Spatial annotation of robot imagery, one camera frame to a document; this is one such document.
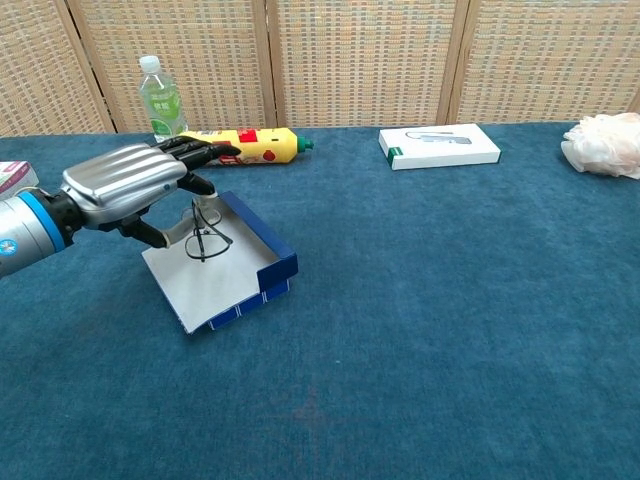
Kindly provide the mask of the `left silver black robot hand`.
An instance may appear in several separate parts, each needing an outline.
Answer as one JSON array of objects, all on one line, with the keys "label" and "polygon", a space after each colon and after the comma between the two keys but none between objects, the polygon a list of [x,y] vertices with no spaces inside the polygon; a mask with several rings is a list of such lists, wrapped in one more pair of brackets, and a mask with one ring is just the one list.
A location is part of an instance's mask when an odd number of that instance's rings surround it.
[{"label": "left silver black robot hand", "polygon": [[167,248],[173,240],[145,223],[142,216],[177,189],[196,195],[214,195],[213,184],[194,171],[241,150],[179,135],[160,143],[136,143],[117,148],[63,172],[61,190],[82,214],[82,226],[92,230],[117,229],[154,248]]}]

